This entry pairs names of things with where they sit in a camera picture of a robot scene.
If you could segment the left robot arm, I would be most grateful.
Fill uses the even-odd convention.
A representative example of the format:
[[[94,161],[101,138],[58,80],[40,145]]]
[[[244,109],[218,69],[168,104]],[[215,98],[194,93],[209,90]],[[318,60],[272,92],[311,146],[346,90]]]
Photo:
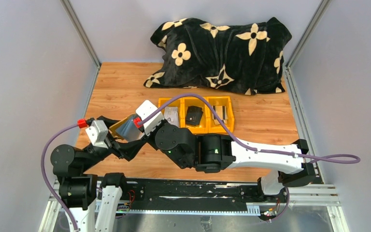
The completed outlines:
[[[109,131],[114,122],[103,116],[80,119],[76,126],[86,129],[90,144],[82,149],[62,144],[51,153],[53,174],[60,183],[54,196],[64,207],[72,232],[111,232],[121,197],[134,198],[123,173],[106,174],[100,185],[96,174],[86,174],[111,154],[130,161],[146,144],[146,139],[118,142]]]

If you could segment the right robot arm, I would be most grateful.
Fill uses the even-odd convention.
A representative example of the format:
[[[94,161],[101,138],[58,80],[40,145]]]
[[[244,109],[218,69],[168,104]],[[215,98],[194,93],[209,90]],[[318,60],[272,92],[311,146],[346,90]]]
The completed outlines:
[[[255,145],[224,134],[193,134],[167,121],[144,129],[148,143],[160,150],[179,168],[218,173],[238,167],[259,167],[271,172],[257,180],[258,195],[277,195],[285,187],[303,187],[316,178],[314,166],[304,162],[296,152],[303,152],[301,140],[294,144]]]

